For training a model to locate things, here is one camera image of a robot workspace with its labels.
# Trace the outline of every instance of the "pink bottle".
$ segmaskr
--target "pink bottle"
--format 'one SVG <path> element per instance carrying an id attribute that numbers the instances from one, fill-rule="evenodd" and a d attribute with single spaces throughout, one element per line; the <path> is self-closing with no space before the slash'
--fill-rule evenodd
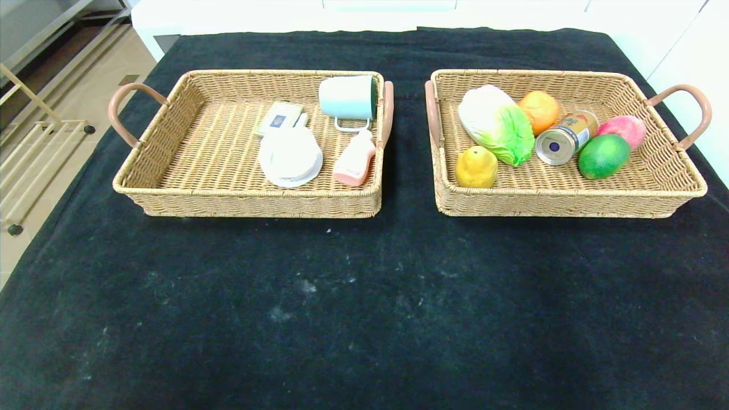
<path id="1" fill-rule="evenodd" d="M 370 158 L 375 154 L 370 130 L 362 129 L 353 136 L 334 164 L 334 178 L 345 185 L 360 186 L 367 178 Z"/>

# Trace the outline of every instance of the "cabbage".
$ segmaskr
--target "cabbage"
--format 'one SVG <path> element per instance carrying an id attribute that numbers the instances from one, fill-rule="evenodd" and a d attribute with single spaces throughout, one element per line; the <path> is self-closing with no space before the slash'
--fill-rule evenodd
<path id="1" fill-rule="evenodd" d="M 534 134 L 529 118 L 493 85 L 469 90 L 458 107 L 461 124 L 477 144 L 512 166 L 531 156 Z"/>

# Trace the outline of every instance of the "toy fruit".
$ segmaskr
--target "toy fruit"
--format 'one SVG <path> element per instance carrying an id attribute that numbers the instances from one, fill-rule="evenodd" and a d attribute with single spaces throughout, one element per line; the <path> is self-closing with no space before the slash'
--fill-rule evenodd
<path id="1" fill-rule="evenodd" d="M 597 135 L 617 134 L 623 137 L 633 151 L 643 143 L 645 133 L 645 124 L 640 118 L 633 115 L 610 118 L 597 130 Z"/>
<path id="2" fill-rule="evenodd" d="M 557 100 L 544 91 L 532 91 L 524 96 L 519 101 L 519 108 L 529 117 L 534 136 L 554 125 L 561 112 Z"/>
<path id="3" fill-rule="evenodd" d="M 604 134 L 591 139 L 580 152 L 577 166 L 587 179 L 610 177 L 628 162 L 631 148 L 617 134 Z"/>
<path id="4" fill-rule="evenodd" d="M 461 152 L 456 163 L 458 185 L 472 188 L 490 188 L 496 181 L 498 160 L 480 145 Z"/>
<path id="5" fill-rule="evenodd" d="M 458 106 L 461 124 L 481 147 L 505 163 L 519 166 L 531 156 L 531 123 L 504 91 L 493 85 L 468 90 Z"/>

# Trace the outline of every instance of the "orange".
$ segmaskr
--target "orange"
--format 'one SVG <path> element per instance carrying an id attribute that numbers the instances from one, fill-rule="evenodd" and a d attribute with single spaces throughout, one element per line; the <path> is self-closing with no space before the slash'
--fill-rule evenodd
<path id="1" fill-rule="evenodd" d="M 544 91 L 532 91 L 524 96 L 519 101 L 519 108 L 529 117 L 534 136 L 554 125 L 561 112 L 557 100 Z"/>

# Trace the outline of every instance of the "mug handle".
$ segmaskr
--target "mug handle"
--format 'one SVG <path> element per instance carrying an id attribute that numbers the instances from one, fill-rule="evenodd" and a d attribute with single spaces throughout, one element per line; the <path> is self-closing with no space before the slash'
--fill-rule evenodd
<path id="1" fill-rule="evenodd" d="M 369 118 L 367 119 L 367 125 L 365 125 L 362 128 L 348 128 L 348 127 L 340 126 L 339 125 L 339 118 L 334 117 L 334 128 L 336 128 L 336 129 L 338 129 L 339 131 L 342 131 L 342 132 L 360 132 L 363 129 L 367 129 L 367 130 L 370 129 L 370 119 Z"/>

